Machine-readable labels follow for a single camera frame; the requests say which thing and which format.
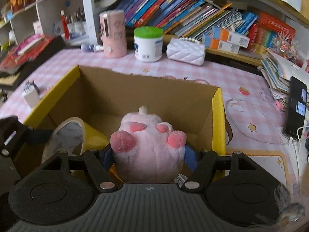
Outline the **black electronic keyboard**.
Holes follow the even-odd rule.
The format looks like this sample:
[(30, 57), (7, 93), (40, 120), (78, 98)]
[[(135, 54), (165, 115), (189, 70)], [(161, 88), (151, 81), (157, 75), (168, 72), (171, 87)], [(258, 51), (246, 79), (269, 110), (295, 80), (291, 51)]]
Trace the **black electronic keyboard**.
[(45, 50), (33, 61), (26, 62), (16, 76), (1, 78), (1, 90), (14, 91), (19, 87), (26, 78), (28, 78), (39, 66), (53, 57), (56, 53), (65, 48), (65, 42), (62, 37), (57, 36), (45, 48)]

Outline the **orange white medicine box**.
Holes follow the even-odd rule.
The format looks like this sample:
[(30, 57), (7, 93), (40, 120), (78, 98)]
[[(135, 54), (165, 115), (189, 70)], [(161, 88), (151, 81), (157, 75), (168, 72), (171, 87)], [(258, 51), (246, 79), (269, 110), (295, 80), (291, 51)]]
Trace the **orange white medicine box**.
[(239, 52), (239, 46), (236, 44), (228, 43), (219, 39), (214, 39), (209, 34), (203, 34), (203, 40), (202, 43), (206, 48), (214, 49), (214, 50), (220, 50), (224, 52), (229, 52), (233, 54), (238, 54)]
[(231, 32), (227, 29), (212, 27), (211, 36), (214, 39), (222, 40), (227, 43), (236, 44), (237, 46), (248, 48), (250, 39), (245, 35)]

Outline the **stack of papers and magazines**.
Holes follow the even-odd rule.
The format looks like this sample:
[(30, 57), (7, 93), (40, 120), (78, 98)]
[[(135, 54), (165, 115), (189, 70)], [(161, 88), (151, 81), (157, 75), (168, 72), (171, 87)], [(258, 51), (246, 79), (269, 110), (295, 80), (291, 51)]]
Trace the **stack of papers and magazines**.
[(287, 109), (292, 77), (303, 82), (308, 91), (308, 73), (294, 63), (271, 51), (262, 55), (261, 63), (258, 69), (268, 82), (271, 94), (282, 111)]

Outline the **black smartphone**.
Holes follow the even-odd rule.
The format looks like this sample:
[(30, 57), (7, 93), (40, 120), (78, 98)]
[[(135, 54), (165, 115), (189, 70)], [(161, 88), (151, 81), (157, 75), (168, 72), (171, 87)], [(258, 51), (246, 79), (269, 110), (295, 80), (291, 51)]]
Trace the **black smartphone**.
[(293, 139), (301, 137), (307, 103), (307, 86), (296, 77), (290, 78), (288, 107), (283, 132)]

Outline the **red papers pile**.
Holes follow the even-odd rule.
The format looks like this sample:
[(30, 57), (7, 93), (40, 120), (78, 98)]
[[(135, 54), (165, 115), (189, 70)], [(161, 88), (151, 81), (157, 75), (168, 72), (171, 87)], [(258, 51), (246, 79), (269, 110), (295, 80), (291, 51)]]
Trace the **red papers pile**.
[(16, 73), (20, 66), (36, 59), (54, 39), (54, 36), (40, 34), (26, 38), (1, 58), (1, 72)]

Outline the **spray bottle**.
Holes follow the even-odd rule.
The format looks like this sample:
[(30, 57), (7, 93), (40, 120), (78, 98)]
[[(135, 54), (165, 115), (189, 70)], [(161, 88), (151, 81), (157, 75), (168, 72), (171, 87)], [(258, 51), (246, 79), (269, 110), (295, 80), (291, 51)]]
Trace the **spray bottle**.
[(99, 44), (81, 44), (81, 50), (84, 52), (102, 52), (104, 47)]

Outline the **orange white medicine box upper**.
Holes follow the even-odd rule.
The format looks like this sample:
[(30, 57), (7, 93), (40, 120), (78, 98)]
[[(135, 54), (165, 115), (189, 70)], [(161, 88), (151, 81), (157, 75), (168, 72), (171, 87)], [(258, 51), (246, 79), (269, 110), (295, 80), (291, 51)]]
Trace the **orange white medicine box upper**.
[(214, 39), (222, 40), (227, 43), (236, 44), (237, 46), (248, 48), (250, 39), (245, 35), (231, 32), (227, 29), (212, 27), (211, 36)]

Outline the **row of leaning books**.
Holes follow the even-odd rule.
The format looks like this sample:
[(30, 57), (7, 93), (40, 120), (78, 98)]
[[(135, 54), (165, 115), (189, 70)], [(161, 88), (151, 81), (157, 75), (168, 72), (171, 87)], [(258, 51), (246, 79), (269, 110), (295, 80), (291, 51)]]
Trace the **row of leaning books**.
[(211, 0), (120, 0), (116, 9), (124, 11), (127, 28), (158, 27), (164, 34), (197, 41), (214, 27), (248, 35), (258, 20), (252, 12)]

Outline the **yellow tape roll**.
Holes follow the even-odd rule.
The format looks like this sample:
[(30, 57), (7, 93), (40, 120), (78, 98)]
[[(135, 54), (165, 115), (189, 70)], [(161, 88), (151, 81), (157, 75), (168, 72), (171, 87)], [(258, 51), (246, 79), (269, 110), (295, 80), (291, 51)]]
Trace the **yellow tape roll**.
[(59, 151), (69, 156), (79, 156), (88, 150), (101, 150), (109, 144), (109, 139), (84, 122), (72, 117), (62, 122), (52, 133), (43, 150), (41, 162), (45, 162)]

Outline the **white power adapter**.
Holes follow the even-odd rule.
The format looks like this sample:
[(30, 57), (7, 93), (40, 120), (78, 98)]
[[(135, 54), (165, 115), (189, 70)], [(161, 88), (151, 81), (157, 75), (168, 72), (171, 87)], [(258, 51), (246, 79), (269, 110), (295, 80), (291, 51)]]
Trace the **white power adapter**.
[(35, 108), (40, 102), (40, 96), (34, 87), (23, 91), (22, 96), (30, 108)]

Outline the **orange white medicine box lower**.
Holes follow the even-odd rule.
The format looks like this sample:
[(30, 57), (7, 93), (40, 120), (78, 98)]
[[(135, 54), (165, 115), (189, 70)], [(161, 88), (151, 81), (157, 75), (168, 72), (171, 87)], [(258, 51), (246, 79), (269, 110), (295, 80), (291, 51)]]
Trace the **orange white medicine box lower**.
[(219, 39), (214, 39), (209, 34), (203, 34), (203, 40), (202, 43), (206, 48), (214, 49), (214, 50), (220, 50), (224, 52), (229, 52), (233, 54), (238, 54), (239, 52), (239, 46), (236, 44), (228, 43)]

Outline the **pink paw plush toy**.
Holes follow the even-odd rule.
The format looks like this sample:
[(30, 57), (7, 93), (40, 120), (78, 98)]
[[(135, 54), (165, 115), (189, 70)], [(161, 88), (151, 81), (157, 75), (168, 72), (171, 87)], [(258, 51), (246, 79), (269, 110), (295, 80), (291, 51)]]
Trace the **pink paw plush toy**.
[(126, 183), (170, 183), (181, 172), (186, 134), (145, 106), (126, 114), (112, 133), (116, 173)]

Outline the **grey mouse toy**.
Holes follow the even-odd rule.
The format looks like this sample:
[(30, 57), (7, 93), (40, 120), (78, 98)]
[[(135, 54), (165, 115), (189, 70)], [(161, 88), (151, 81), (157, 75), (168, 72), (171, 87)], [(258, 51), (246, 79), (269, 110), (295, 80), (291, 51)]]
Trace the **grey mouse toy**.
[(40, 93), (40, 90), (34, 81), (27, 81), (24, 85), (23, 90), (25, 93), (29, 93), (32, 90), (35, 90), (38, 94)]

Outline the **pink humidifier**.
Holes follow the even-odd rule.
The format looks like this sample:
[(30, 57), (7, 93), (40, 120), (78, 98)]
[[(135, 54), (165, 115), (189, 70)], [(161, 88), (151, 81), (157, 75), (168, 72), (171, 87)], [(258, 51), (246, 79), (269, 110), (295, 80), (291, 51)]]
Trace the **pink humidifier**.
[(108, 58), (127, 55), (125, 14), (121, 9), (107, 10), (99, 14), (104, 54)]

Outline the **white pen holder cups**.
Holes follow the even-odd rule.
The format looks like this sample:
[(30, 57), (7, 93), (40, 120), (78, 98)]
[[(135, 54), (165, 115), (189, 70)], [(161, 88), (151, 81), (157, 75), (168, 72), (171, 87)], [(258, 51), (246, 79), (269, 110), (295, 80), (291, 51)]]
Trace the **white pen holder cups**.
[[(69, 34), (85, 35), (86, 34), (86, 22), (85, 21), (74, 21), (73, 23), (67, 24)], [(64, 29), (61, 21), (53, 24), (52, 33), (54, 35), (64, 34)]]

